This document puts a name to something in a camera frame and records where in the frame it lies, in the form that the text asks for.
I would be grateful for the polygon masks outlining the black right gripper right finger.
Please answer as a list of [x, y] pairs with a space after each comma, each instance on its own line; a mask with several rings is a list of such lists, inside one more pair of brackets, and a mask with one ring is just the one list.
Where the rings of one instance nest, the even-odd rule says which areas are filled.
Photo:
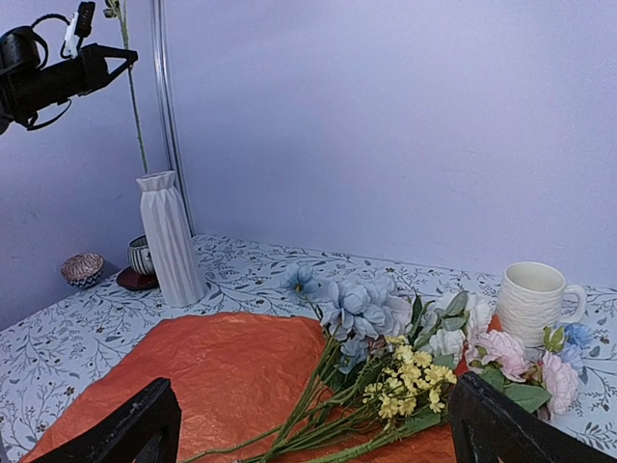
[[614, 462], [557, 428], [534, 418], [473, 372], [449, 397], [458, 462]]

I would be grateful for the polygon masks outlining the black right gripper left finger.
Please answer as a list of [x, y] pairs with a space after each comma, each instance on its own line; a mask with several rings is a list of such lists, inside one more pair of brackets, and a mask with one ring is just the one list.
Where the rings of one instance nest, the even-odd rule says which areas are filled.
[[99, 424], [38, 462], [175, 462], [181, 409], [171, 380], [156, 378]]

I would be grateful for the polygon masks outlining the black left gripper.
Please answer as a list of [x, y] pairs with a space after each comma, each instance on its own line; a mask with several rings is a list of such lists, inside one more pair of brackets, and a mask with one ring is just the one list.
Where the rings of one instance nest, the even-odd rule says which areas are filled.
[[[30, 26], [12, 29], [1, 37], [1, 131], [17, 123], [29, 131], [56, 121], [38, 123], [38, 112], [52, 104], [70, 103], [107, 87], [138, 60], [134, 50], [93, 43], [81, 48], [75, 58], [52, 66], [39, 54], [46, 42]], [[117, 66], [109, 70], [107, 61]]]

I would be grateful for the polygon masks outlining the white ribbed ceramic vase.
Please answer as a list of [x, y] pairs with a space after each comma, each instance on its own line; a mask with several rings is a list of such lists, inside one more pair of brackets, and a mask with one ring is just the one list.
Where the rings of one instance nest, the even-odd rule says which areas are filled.
[[205, 295], [184, 201], [174, 185], [175, 172], [137, 179], [140, 211], [155, 274], [165, 302], [173, 307], [197, 303]]

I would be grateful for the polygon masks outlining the blue hydrangea flower stem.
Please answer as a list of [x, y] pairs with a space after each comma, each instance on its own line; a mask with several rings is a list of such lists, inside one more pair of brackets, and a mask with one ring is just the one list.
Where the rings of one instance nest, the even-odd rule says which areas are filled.
[[371, 431], [389, 441], [416, 409], [414, 390], [392, 366], [396, 345], [414, 321], [413, 305], [395, 290], [388, 275], [330, 282], [330, 305], [310, 305], [321, 317], [324, 350], [289, 416], [241, 444], [204, 450], [192, 461], [233, 454], [240, 462], [271, 462]]

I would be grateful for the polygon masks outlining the orange tissue paper sheet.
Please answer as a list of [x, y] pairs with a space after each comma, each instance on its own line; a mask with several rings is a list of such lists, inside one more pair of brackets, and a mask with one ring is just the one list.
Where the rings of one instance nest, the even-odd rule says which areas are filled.
[[158, 377], [168, 378], [181, 409], [179, 459], [206, 462], [257, 455], [273, 442], [245, 441], [283, 423], [323, 351], [318, 321], [249, 313], [186, 315], [160, 322], [42, 435], [33, 462], [94, 428]]

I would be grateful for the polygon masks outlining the pink rose flower stem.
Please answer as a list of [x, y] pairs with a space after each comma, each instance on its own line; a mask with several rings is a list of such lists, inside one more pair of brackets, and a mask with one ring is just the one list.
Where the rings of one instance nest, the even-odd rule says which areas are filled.
[[[128, 20], [127, 20], [127, 2], [121, 0], [105, 0], [105, 9], [103, 11], [106, 18], [112, 19], [114, 18], [120, 27], [121, 31], [121, 41], [123, 48], [127, 51], [130, 50], [129, 46], [129, 29], [128, 29]], [[137, 97], [135, 92], [135, 83], [134, 83], [134, 75], [133, 75], [133, 66], [130, 65], [128, 69], [128, 82], [129, 82], [129, 92], [131, 97], [132, 111], [135, 122], [135, 127], [137, 131], [137, 140], [139, 145], [139, 150], [141, 154], [141, 162], [144, 173], [148, 173], [148, 159], [144, 144], [143, 138], [143, 130], [140, 121], [139, 109], [137, 104]]]

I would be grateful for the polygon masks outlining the yellow small flower sprig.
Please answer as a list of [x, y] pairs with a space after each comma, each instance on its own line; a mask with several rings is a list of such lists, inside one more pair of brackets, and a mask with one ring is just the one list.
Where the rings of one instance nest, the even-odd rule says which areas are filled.
[[400, 442], [446, 420], [447, 399], [457, 376], [452, 368], [416, 351], [403, 338], [390, 338], [393, 350], [369, 354], [349, 383], [331, 388], [342, 344], [328, 339], [300, 399], [286, 421], [275, 429], [269, 449], [250, 462], [272, 462], [282, 455], [349, 444], [360, 444], [317, 457], [317, 462], [348, 462], [386, 445]]

